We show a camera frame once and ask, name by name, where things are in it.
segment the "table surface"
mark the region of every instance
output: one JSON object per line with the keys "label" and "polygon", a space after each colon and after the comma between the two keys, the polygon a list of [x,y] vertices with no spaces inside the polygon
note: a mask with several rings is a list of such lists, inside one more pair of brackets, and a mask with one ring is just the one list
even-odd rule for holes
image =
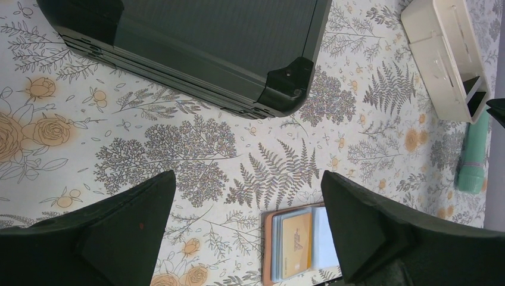
{"label": "table surface", "polygon": [[[494,93],[502,4],[467,3]],[[485,187],[454,188],[466,125],[437,119],[399,21],[405,5],[334,1],[307,103],[287,118],[246,120],[80,58],[34,0],[2,1],[0,227],[29,226],[173,169],[177,193],[152,283],[171,286],[261,285],[260,215],[322,201],[324,170],[482,227]],[[380,91],[394,98],[377,104]]]}

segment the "white plastic box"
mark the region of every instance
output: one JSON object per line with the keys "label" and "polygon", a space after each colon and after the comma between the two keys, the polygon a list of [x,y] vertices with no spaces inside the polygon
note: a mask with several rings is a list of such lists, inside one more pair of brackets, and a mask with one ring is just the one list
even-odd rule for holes
{"label": "white plastic box", "polygon": [[[414,0],[401,21],[437,116],[475,123],[490,89],[465,0]],[[475,77],[467,96],[463,82]]]}

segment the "stack of cards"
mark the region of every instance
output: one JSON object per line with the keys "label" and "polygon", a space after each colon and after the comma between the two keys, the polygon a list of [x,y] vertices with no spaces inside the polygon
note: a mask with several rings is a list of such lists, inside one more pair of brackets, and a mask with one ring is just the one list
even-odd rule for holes
{"label": "stack of cards", "polygon": [[325,207],[305,207],[273,216],[272,282],[338,265]]}
{"label": "stack of cards", "polygon": [[272,221],[272,281],[281,282],[310,269],[312,208],[283,213]]}

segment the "green cylinder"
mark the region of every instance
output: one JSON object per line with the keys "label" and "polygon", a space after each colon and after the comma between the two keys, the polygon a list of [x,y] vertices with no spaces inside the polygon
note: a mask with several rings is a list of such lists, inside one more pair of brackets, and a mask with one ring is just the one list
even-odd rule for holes
{"label": "green cylinder", "polygon": [[489,114],[483,111],[479,120],[468,127],[463,166],[458,175],[460,191],[479,194],[484,184],[484,157],[488,136]]}

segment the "card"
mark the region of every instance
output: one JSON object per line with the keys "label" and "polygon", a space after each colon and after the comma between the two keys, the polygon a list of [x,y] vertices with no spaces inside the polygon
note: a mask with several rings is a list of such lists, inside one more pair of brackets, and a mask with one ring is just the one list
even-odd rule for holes
{"label": "card", "polygon": [[282,221],[282,279],[310,268],[312,252],[312,213]]}
{"label": "card", "polygon": [[282,213],[272,218],[272,281],[282,282],[282,221],[304,213],[312,212],[312,207]]}

